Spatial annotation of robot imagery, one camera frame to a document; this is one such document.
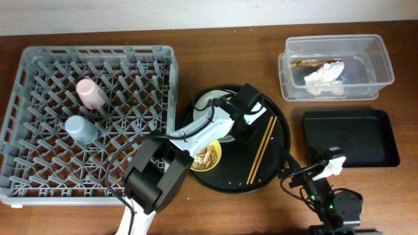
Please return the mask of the pink plastic cup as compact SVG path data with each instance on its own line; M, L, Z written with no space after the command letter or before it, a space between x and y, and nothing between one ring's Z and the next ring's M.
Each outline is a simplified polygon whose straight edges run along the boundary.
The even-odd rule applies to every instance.
M84 78L76 84L76 92L83 105L90 109L98 109L105 105L104 99L100 96L101 88L91 79Z

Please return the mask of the grey round plate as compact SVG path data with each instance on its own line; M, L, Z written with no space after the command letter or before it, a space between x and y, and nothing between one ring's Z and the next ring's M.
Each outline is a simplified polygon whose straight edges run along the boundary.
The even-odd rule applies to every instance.
M195 108L203 109L207 105L209 100L220 98L229 93L234 93L234 91L230 91L230 90L221 91L217 89L208 91L204 95L202 95L200 98L197 99L197 101L195 102ZM204 111L198 111L194 109L193 121L198 120L203 115L205 115ZM218 141L220 143L227 143L227 142L234 141L234 138L231 135L227 135L227 136L224 136L223 138L219 138Z

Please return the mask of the light blue plastic cup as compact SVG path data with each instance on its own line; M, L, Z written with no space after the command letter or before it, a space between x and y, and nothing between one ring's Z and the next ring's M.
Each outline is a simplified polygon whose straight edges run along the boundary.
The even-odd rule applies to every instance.
M93 143L99 135L99 130L82 116L71 116L65 122L65 130L73 140L85 145Z

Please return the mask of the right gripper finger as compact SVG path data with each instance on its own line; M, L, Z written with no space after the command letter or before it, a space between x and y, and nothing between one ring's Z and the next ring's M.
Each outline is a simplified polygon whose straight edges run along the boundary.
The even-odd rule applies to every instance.
M301 166L295 158L284 147L279 147L278 178L282 179L294 172L297 172Z
M326 154L326 149L320 148L311 141L307 141L307 156L309 165L329 159Z

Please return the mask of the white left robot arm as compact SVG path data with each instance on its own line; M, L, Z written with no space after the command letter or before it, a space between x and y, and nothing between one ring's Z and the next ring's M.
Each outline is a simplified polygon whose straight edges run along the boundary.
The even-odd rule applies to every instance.
M210 99L204 115L185 127L168 134L152 131L122 146L140 145L121 177L125 211L117 233L146 234L156 213L178 194L195 156L225 136L248 138L250 125L265 110L262 93L245 84L237 93Z

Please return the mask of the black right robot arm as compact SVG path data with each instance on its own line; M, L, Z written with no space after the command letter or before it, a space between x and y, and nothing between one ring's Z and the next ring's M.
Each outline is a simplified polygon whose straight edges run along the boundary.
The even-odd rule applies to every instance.
M338 175L346 157L344 154L327 157L322 150L319 150L319 154L322 157L320 161L302 168L283 146L279 146L277 173L281 189L305 203L318 215L326 230L334 232L337 226L332 224L332 218L327 215L329 210L334 209L334 193L326 177Z

